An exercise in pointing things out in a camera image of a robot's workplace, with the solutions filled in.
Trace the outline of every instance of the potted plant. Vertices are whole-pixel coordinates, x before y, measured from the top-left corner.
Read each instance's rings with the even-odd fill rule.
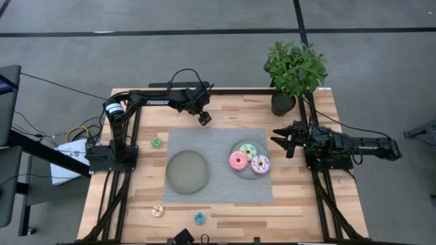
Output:
[[[268,61],[264,69],[275,83],[276,92],[271,98],[271,110],[276,116],[283,116],[296,104],[295,96],[313,92],[318,85],[324,85],[327,76],[323,55],[316,55],[313,44],[302,48],[294,42],[276,42],[269,47]]]

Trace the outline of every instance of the butcher block tabletop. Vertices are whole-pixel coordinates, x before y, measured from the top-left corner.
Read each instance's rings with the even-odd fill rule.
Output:
[[[112,94],[129,89],[115,88]],[[333,93],[329,88],[317,88],[313,96],[318,111],[339,120]],[[164,203],[162,200],[169,130],[202,126],[197,116],[188,115],[186,112],[178,113],[164,106],[143,107],[137,141],[139,155],[136,169],[131,175],[121,242],[166,242],[185,228],[194,236],[196,242],[200,242],[203,233],[209,235],[210,242],[253,242],[254,237],[260,237],[262,242],[323,241],[312,175],[306,167],[303,149],[297,147],[294,158],[287,159],[285,151],[269,139],[271,136],[278,136],[273,133],[273,129],[284,128],[294,120],[301,120],[298,104],[291,112],[279,117],[271,112],[271,95],[212,95],[211,102],[204,110],[212,117],[207,128],[266,130],[272,164],[270,176],[274,201]],[[133,120],[134,117],[130,119],[128,132],[131,132]],[[340,125],[323,116],[319,116],[319,122],[320,125],[341,131]],[[151,140],[155,137],[162,139],[161,148],[151,146]],[[107,145],[110,138],[109,122],[106,120],[101,143]],[[99,172],[92,175],[78,239],[87,235],[97,222],[106,174],[107,172]],[[343,170],[331,170],[330,175],[338,209],[358,233],[368,236],[353,178]],[[112,177],[113,174],[107,183],[103,212],[106,209]],[[155,205],[163,206],[162,217],[153,216],[152,208]],[[197,212],[206,216],[203,225],[194,223],[193,218]],[[332,216],[327,206],[326,215],[330,236],[334,237]],[[115,210],[109,238],[115,235],[117,216],[118,210]]]

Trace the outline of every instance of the gray placemat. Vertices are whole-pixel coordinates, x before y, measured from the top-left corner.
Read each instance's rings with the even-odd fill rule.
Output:
[[[170,129],[167,162],[182,150],[195,150],[209,162],[210,177],[196,193],[177,193],[165,183],[164,202],[172,203],[272,203],[270,174],[246,179],[233,172],[228,164],[232,145],[243,138],[253,138],[267,146],[264,129]]]

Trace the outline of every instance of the concrete floor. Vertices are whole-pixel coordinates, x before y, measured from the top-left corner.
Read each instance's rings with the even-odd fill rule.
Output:
[[[306,28],[436,27],[436,5],[431,0],[304,0],[301,7]],[[0,32],[269,27],[297,27],[292,1],[12,0],[0,19]],[[429,195],[436,193],[436,151],[404,140],[403,131],[436,118],[436,33],[308,38],[328,61],[326,82],[333,89],[341,121],[383,131],[398,141],[403,152],[399,161],[366,157],[355,168],[370,236],[434,244],[436,208]],[[196,69],[216,86],[268,86],[268,74],[262,70],[266,48],[276,40],[292,39],[299,40],[299,35],[0,38],[0,66],[20,64],[28,74],[101,96],[114,87],[168,81],[185,67]],[[21,79],[17,110],[47,134],[64,132],[101,112],[98,99]],[[194,77],[184,73],[178,79]],[[21,118],[15,123],[28,128]],[[33,207],[31,225],[39,232],[24,238],[16,236],[18,205],[11,225],[0,229],[0,238],[6,244],[72,242],[84,198]]]

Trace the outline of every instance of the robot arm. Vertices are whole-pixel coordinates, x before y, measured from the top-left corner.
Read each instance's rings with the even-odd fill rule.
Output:
[[[271,140],[287,151],[287,158],[294,156],[296,146],[305,148],[307,158],[323,163],[355,154],[373,155],[389,161],[401,158],[396,141],[388,137],[350,137],[326,127],[314,127],[309,132],[299,121],[284,129],[275,129],[274,133],[285,137],[271,137]]]
[[[200,124],[207,125],[211,121],[211,117],[208,112],[203,111],[203,107],[210,102],[211,95],[201,82],[196,84],[198,86],[193,90],[169,88],[166,91],[126,91],[111,96],[103,104],[112,132],[108,154],[102,154],[98,146],[90,146],[87,148],[86,158],[90,161],[101,161],[102,155],[106,155],[111,158],[113,163],[128,165],[136,156],[132,154],[132,149],[127,147],[125,143],[123,125],[142,106],[170,106],[178,112],[187,111],[191,115],[198,114]],[[121,106],[122,101],[129,102],[126,110]]]

